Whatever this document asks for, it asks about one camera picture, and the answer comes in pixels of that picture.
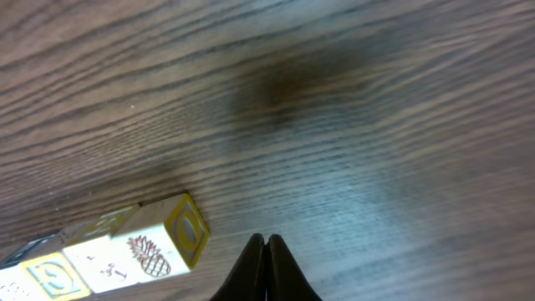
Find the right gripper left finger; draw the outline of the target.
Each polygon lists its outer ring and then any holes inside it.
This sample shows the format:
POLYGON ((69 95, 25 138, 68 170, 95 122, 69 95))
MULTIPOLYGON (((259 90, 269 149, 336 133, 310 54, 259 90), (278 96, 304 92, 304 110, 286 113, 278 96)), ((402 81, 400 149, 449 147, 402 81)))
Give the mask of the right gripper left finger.
POLYGON ((264 238, 252 234, 231 272, 211 301, 264 301, 266 298, 264 238))

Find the green letter B block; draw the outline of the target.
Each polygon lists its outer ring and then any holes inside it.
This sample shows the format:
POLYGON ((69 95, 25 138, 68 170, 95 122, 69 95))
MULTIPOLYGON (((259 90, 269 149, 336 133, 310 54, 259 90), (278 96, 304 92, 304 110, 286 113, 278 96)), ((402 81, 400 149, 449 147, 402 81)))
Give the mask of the green letter B block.
POLYGON ((189 273, 210 233, 192 197, 183 193, 140 207, 112 242, 136 283, 189 273))

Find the beige picture wooden block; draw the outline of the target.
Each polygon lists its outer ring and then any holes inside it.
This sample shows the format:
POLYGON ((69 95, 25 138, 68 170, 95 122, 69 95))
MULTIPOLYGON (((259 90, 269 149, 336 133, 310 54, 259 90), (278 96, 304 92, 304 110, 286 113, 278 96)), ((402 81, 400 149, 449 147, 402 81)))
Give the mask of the beige picture wooden block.
POLYGON ((30 283, 23 269, 22 260, 37 251, 55 236, 54 233, 31 241, 15 242, 1 248, 1 301, 33 301, 46 298, 30 283))

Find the yellow top wooden block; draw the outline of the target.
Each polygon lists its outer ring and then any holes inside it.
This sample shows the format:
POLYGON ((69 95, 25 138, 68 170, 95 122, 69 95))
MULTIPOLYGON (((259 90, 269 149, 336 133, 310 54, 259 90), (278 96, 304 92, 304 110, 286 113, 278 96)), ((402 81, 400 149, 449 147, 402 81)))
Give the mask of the yellow top wooden block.
POLYGON ((91 289, 63 253, 67 242, 84 227, 81 222, 43 240, 20 263, 23 275, 35 289, 33 300, 58 301, 88 297, 91 289))

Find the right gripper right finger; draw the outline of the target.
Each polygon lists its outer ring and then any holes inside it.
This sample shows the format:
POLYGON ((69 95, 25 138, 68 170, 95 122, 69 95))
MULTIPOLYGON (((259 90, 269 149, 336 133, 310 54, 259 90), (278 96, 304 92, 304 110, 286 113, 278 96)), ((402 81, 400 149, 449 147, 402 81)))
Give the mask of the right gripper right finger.
POLYGON ((322 301, 280 235, 273 234, 269 238, 265 260, 267 300, 322 301))

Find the beige drawing wooden block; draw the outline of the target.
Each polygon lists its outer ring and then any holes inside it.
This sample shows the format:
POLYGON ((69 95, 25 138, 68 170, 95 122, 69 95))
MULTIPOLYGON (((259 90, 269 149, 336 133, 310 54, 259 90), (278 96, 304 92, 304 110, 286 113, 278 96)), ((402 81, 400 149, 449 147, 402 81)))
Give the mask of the beige drawing wooden block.
POLYGON ((129 251, 113 236, 139 210, 130 205, 107 212, 82 227, 68 240, 63 254, 95 293, 125 288, 137 283, 129 265, 129 251))

